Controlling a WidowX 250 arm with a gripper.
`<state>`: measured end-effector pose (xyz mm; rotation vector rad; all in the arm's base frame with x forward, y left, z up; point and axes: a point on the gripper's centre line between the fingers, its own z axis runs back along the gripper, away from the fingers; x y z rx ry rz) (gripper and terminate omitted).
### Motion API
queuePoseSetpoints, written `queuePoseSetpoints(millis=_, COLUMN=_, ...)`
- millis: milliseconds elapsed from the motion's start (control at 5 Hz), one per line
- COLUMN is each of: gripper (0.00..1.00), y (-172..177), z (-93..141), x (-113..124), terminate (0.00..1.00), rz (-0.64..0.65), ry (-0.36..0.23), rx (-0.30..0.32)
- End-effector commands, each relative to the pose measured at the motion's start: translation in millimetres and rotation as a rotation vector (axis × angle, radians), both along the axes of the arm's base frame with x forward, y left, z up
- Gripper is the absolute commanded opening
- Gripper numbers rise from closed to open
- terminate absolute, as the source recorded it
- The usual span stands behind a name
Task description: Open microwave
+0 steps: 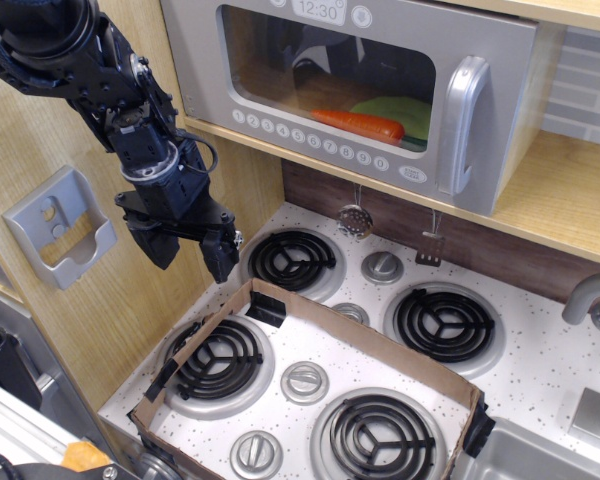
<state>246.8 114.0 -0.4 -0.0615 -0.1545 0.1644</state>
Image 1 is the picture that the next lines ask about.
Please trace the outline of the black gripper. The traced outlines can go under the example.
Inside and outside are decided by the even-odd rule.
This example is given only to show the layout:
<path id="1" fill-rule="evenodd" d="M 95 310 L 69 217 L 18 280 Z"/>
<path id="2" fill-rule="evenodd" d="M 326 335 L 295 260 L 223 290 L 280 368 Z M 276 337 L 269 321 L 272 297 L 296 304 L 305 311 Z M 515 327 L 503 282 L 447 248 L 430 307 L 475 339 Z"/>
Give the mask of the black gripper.
<path id="1" fill-rule="evenodd" d="M 129 232 L 154 265 L 162 270 L 171 265 L 180 249 L 176 237 L 203 240 L 205 265 L 222 284 L 239 262 L 243 236 L 235 229 L 234 214 L 211 197 L 209 187 L 207 175 L 176 170 L 165 182 L 136 183 L 132 191 L 119 193 L 115 203 L 132 222 Z"/>

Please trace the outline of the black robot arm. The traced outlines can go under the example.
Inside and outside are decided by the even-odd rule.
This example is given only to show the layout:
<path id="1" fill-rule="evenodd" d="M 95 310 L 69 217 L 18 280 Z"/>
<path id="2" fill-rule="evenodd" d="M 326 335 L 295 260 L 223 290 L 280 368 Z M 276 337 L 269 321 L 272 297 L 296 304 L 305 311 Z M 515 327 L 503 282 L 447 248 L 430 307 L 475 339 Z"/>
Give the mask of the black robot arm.
<path id="1" fill-rule="evenodd" d="M 0 1 L 0 79 L 24 95 L 64 99 L 132 184 L 116 196 L 136 244 L 159 268 L 198 242 L 227 281 L 242 235 L 209 192 L 203 139 L 176 125 L 172 97 L 95 1 Z"/>

